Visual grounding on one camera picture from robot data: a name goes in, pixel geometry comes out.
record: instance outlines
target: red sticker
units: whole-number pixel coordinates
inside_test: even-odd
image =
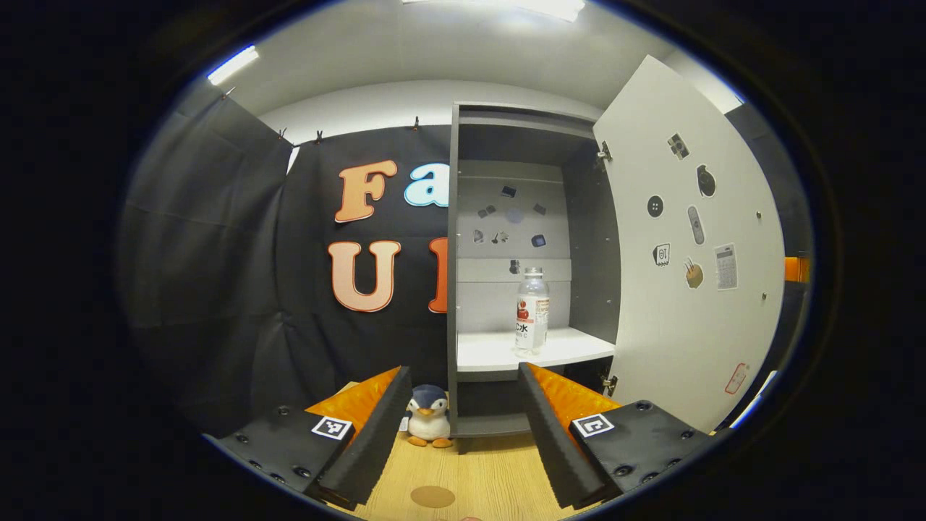
[[[746,369],[748,369],[748,367],[745,363],[736,366],[736,371],[733,371],[733,376],[730,377],[727,388],[723,389],[727,391],[727,394],[736,394],[736,391],[740,390],[740,386],[743,384],[743,381],[746,380]]]

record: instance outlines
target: white cabinet door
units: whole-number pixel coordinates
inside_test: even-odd
[[[676,134],[687,155],[669,146]],[[778,323],[784,244],[769,185],[724,115],[652,57],[594,135],[612,157],[605,166],[620,241],[613,399],[651,400],[710,432],[749,388]],[[702,165],[715,179],[710,197],[698,182]]]

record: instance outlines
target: plastic bottle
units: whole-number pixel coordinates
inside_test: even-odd
[[[521,358],[537,356],[546,344],[546,325],[550,314],[550,286],[544,282],[543,268],[524,270],[518,286],[518,314],[515,320],[515,354]]]

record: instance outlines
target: wooden floor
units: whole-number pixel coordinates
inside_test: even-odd
[[[369,501],[349,514],[376,521],[552,521],[593,508],[559,508],[530,434],[457,439],[447,449],[416,447],[407,438],[396,434]],[[467,444],[463,454],[457,452],[461,441]],[[411,491],[427,486],[448,489],[456,500],[443,508],[412,501]]]

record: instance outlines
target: penguin plush toy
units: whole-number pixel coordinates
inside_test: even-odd
[[[430,441],[438,449],[454,444],[450,440],[450,410],[443,389],[425,384],[411,390],[408,403],[408,443],[425,447]]]

